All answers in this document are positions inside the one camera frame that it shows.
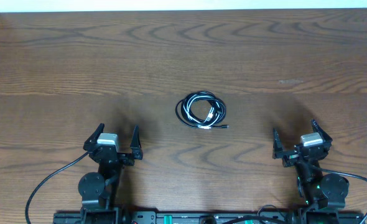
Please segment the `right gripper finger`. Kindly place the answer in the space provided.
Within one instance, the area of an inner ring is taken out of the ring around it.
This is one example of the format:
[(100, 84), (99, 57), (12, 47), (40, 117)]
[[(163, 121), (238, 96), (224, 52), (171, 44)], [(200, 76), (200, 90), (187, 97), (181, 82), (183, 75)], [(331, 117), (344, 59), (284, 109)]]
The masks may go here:
[(332, 138), (319, 126), (316, 120), (311, 120), (312, 129), (315, 133), (319, 133), (324, 142), (332, 142)]
[(273, 138), (274, 138), (273, 153), (280, 154), (284, 151), (284, 146), (282, 145), (279, 134), (275, 128), (273, 129), (272, 133), (273, 133)]

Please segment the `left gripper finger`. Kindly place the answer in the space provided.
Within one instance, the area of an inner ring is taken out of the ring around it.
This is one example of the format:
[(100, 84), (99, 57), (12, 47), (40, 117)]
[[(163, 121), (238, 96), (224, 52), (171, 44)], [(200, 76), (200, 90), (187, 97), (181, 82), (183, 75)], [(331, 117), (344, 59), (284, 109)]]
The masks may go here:
[(103, 123), (100, 123), (99, 126), (94, 131), (94, 133), (84, 142), (83, 148), (84, 149), (97, 149), (99, 147), (97, 140), (100, 134), (103, 133), (104, 128), (105, 128), (105, 125)]
[(134, 156), (142, 155), (142, 147), (139, 139), (139, 126), (135, 126), (134, 128), (130, 148)]

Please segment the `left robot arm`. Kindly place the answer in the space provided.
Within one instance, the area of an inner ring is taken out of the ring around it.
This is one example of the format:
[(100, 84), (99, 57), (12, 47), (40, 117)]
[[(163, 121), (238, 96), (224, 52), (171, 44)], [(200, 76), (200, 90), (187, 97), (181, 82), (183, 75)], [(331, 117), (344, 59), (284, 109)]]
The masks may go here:
[(80, 223), (131, 223), (130, 213), (114, 204), (121, 173), (143, 159), (139, 127), (135, 126), (130, 143), (131, 152), (119, 152), (118, 135), (104, 132), (99, 124), (85, 141), (83, 149), (98, 164), (96, 172), (85, 174), (78, 183), (81, 195)]

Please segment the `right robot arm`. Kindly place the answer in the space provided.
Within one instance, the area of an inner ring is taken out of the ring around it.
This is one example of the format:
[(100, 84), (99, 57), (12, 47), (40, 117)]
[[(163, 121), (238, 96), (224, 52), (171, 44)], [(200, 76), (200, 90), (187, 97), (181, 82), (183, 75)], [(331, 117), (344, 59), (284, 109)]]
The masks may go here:
[(324, 175), (319, 161), (328, 156), (332, 138), (311, 120), (313, 132), (300, 137), (300, 143), (287, 151), (276, 129), (273, 129), (273, 159), (281, 159), (284, 167), (294, 167), (297, 188), (306, 207), (290, 212), (288, 223), (338, 223), (338, 210), (345, 207), (349, 181), (338, 175)]

